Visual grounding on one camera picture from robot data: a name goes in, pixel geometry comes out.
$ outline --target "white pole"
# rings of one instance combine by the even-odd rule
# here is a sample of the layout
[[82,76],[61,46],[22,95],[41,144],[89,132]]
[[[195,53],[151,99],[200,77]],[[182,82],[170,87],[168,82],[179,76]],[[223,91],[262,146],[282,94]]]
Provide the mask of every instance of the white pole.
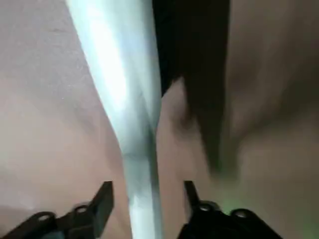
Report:
[[160,72],[151,0],[67,0],[124,161],[134,239],[162,239]]

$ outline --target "beige surface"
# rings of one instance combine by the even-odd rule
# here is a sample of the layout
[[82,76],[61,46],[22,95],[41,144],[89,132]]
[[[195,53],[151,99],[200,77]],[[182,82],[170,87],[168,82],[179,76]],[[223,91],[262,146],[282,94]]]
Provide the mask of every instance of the beige surface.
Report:
[[[226,210],[254,210],[285,238],[319,237],[304,233],[319,225],[318,7],[288,0],[233,5],[235,182],[211,182],[196,125],[177,130],[181,83],[164,97],[158,156],[166,238],[185,221],[184,179]],[[0,233],[37,210],[62,214],[112,179],[116,208],[106,235],[129,238],[119,149],[64,2],[1,1],[0,45]]]

